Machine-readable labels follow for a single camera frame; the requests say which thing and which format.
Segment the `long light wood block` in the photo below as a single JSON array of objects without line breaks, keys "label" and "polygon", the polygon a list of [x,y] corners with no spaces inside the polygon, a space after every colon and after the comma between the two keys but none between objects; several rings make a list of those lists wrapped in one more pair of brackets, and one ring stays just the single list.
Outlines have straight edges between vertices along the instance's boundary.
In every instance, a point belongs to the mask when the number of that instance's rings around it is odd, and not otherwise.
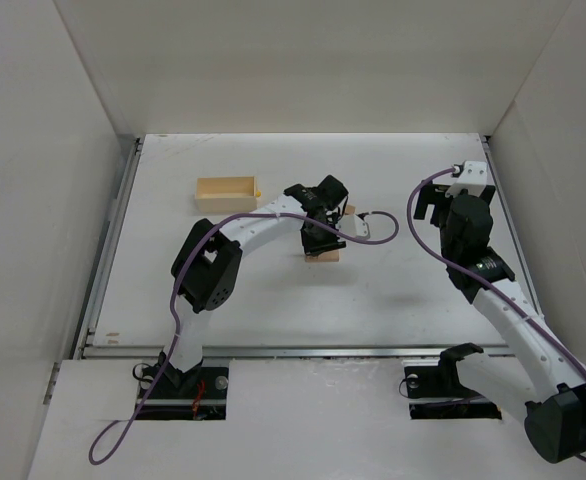
[{"label": "long light wood block", "polygon": [[339,250],[332,250],[328,252],[323,252],[319,255],[306,255],[304,260],[307,263],[333,263],[338,262],[340,260],[340,251]]}]

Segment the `cream plastic drawer box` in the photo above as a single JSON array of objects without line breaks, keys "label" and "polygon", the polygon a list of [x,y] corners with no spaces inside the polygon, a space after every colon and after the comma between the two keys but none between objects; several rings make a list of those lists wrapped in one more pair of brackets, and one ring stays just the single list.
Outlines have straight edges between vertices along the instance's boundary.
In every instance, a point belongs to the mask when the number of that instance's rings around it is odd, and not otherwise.
[{"label": "cream plastic drawer box", "polygon": [[261,191],[254,176],[201,177],[197,179],[195,204],[205,214],[234,214],[258,208]]}]

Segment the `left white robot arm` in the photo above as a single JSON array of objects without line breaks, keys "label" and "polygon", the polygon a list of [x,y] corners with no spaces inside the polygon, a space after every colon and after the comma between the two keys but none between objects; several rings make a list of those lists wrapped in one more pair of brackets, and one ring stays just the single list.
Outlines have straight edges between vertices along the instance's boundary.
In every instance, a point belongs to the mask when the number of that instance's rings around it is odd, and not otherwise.
[{"label": "left white robot arm", "polygon": [[348,190],[329,175],[319,185],[296,184],[250,217],[224,224],[203,219],[194,224],[172,267],[181,281],[173,309],[180,319],[177,346],[158,359],[162,379],[175,390],[190,388],[199,375],[202,347],[212,312],[233,293],[240,262],[256,249],[299,232],[304,254],[317,257],[345,246],[335,233]]}]

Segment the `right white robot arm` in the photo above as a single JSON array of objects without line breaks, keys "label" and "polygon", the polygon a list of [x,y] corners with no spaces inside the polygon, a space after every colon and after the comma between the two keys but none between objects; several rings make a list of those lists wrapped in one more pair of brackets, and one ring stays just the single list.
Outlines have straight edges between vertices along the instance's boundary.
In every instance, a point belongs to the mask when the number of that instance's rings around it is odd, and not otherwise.
[{"label": "right white robot arm", "polygon": [[454,287],[497,330],[528,378],[509,374],[482,347],[464,343],[442,351],[429,368],[427,394],[480,394],[523,425],[547,462],[586,461],[586,366],[530,306],[512,269],[490,247],[494,191],[484,186],[473,195],[425,180],[410,194],[407,219],[427,218],[439,229],[433,258],[445,264]]}]

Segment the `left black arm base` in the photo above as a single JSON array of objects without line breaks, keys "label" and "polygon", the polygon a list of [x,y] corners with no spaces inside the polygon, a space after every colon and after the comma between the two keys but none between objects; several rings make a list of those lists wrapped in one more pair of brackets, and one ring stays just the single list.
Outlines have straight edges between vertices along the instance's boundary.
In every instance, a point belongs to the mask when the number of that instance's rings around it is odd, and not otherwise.
[{"label": "left black arm base", "polygon": [[198,365],[182,375],[168,367],[136,419],[222,421],[226,419],[228,365]]}]

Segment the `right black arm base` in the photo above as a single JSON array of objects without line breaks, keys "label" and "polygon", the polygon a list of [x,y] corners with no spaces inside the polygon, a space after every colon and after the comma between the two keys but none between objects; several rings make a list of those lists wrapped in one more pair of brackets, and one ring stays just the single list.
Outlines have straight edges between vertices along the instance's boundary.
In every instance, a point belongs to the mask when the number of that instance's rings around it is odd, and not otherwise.
[{"label": "right black arm base", "polygon": [[398,387],[409,401],[411,420],[501,420],[502,412],[491,401],[444,378],[433,365],[407,364]]}]

